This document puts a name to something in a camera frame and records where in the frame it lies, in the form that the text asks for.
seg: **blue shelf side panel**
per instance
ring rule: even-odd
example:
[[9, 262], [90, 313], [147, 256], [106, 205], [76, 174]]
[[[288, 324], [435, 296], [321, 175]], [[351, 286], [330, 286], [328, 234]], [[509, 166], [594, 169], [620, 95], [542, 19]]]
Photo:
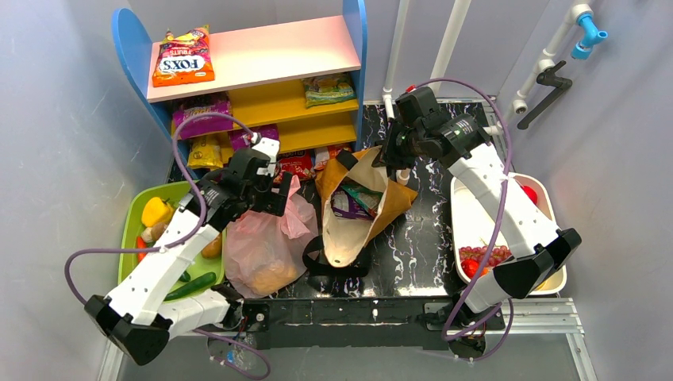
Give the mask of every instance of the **blue shelf side panel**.
[[[170, 102], [150, 103], [147, 100], [148, 70], [152, 65], [150, 62], [152, 40], [150, 40], [147, 30], [133, 11], [120, 8], [115, 10], [112, 15], [112, 38], [117, 50], [119, 64], [131, 87], [170, 141]], [[186, 163], [189, 156], [189, 144], [181, 140], [178, 142], [178, 149], [182, 161]], [[190, 174], [192, 178], [197, 178], [192, 170], [190, 170]]]
[[357, 142], [356, 150], [362, 149], [362, 112], [364, 104], [364, 73], [367, 67], [367, 14], [364, 10], [364, 0], [344, 0], [343, 11], [344, 20], [351, 35], [353, 46], [356, 48], [360, 58], [360, 69], [351, 71], [351, 78], [356, 87], [358, 96], [357, 112], [352, 113], [353, 124], [356, 127]]

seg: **chips bag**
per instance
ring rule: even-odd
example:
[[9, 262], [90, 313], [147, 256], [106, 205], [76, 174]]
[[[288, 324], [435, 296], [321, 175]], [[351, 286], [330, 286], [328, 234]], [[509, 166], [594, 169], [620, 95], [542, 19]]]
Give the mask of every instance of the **chips bag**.
[[346, 151], [353, 152], [351, 147], [348, 144], [335, 144], [327, 147], [316, 148], [316, 165], [314, 169], [316, 171], [322, 171], [325, 169], [327, 160], [334, 159], [339, 155], [342, 149]]
[[[258, 133], [261, 137], [268, 137], [269, 139], [278, 140], [278, 127], [276, 125], [262, 125], [260, 127], [252, 127], [251, 130]], [[229, 139], [234, 151], [241, 148], [251, 146], [250, 136], [243, 129], [237, 129], [229, 132]]]
[[222, 163], [220, 141], [215, 135], [195, 137], [191, 145], [187, 166], [192, 169], [218, 169], [224, 167]]
[[331, 105], [356, 98], [351, 78], [345, 73], [304, 78], [302, 83], [306, 92], [306, 108]]
[[299, 177], [300, 181], [309, 180], [315, 177], [313, 170], [313, 161], [308, 150], [301, 150], [297, 152], [282, 153], [278, 155], [278, 176], [274, 179], [274, 183], [280, 184], [280, 179], [283, 172], [290, 172], [292, 175]]
[[[185, 119], [203, 113], [231, 115], [231, 104], [226, 92], [197, 95], [173, 101], [171, 135]], [[178, 139], [189, 139], [209, 133], [221, 133], [233, 129], [233, 122], [223, 117], [201, 117], [183, 127]]]
[[372, 217], [376, 217], [383, 192], [370, 190], [358, 183], [342, 183], [343, 189]]
[[332, 212], [336, 217], [348, 220], [374, 220], [350, 194], [340, 188], [332, 193]]

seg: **red snack package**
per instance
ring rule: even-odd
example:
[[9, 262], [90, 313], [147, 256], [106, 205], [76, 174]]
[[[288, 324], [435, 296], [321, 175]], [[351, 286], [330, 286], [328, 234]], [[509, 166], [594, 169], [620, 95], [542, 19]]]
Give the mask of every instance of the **red snack package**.
[[346, 151], [353, 152], [351, 147], [348, 144], [335, 144], [329, 145], [327, 147], [316, 148], [316, 165], [314, 169], [316, 171], [322, 171], [325, 169], [327, 160], [334, 159], [339, 155], [342, 149]]
[[309, 180], [315, 177], [313, 170], [313, 161], [308, 150], [302, 150], [290, 153], [281, 153], [278, 155], [278, 175], [274, 179], [274, 183], [280, 184], [281, 175], [283, 172], [290, 172], [292, 175], [297, 175], [300, 181]]
[[208, 28], [204, 25], [180, 37], [173, 37], [170, 30], [166, 32], [152, 73], [154, 87], [215, 80]]

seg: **red grapes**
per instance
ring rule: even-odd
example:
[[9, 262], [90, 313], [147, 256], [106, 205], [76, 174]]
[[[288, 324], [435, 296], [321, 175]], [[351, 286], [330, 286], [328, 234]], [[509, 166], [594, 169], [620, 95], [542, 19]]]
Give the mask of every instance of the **red grapes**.
[[[464, 260], [476, 260], [477, 262], [481, 262], [484, 254], [486, 254], [486, 248], [487, 246], [482, 246], [481, 248], [472, 248], [471, 246], [460, 248], [458, 250], [460, 262], [463, 262]], [[503, 260], [506, 260], [511, 255], [512, 253], [507, 246], [495, 246], [486, 266], [498, 266]]]

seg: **potato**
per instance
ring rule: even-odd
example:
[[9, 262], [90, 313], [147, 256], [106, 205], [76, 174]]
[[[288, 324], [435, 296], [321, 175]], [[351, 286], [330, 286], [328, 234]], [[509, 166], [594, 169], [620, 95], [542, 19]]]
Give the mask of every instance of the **potato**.
[[207, 244], [203, 250], [201, 250], [201, 256], [212, 260], [222, 255], [222, 233], [220, 233], [213, 242]]

